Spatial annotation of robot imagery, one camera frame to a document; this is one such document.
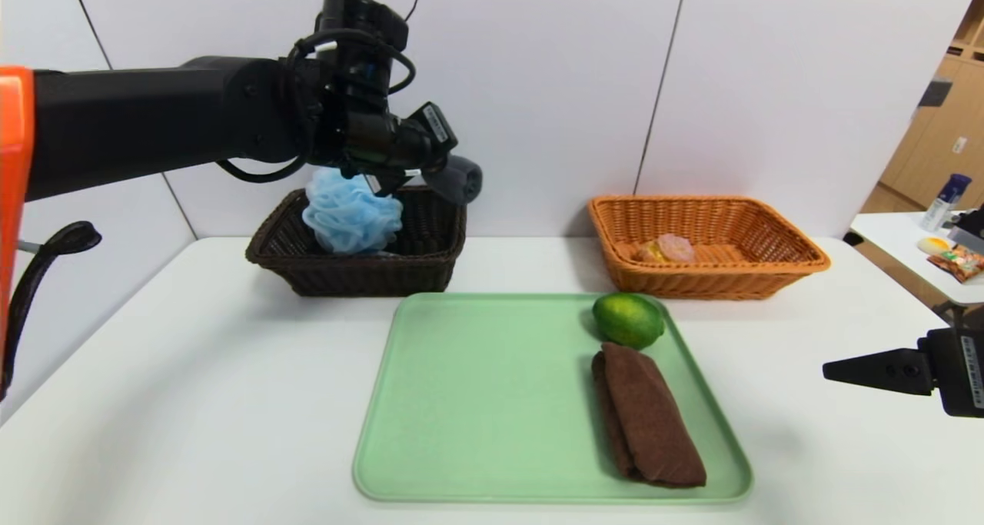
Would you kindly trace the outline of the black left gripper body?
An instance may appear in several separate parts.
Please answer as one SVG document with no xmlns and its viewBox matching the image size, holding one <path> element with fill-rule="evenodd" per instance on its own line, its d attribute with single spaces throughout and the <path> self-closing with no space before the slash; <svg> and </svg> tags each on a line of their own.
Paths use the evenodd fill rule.
<svg viewBox="0 0 984 525">
<path fill-rule="evenodd" d="M 388 170 L 437 172 L 446 167 L 458 139 L 438 105 L 425 102 L 408 118 L 387 113 L 387 119 L 391 130 Z"/>
</svg>

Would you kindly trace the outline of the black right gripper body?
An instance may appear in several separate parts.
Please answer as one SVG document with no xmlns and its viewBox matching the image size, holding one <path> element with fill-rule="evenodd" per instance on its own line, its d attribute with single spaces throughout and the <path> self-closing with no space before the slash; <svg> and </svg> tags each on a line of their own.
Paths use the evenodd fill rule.
<svg viewBox="0 0 984 525">
<path fill-rule="evenodd" d="M 931 330 L 926 336 L 934 384 L 950 417 L 983 417 L 983 332 L 965 328 Z"/>
</svg>

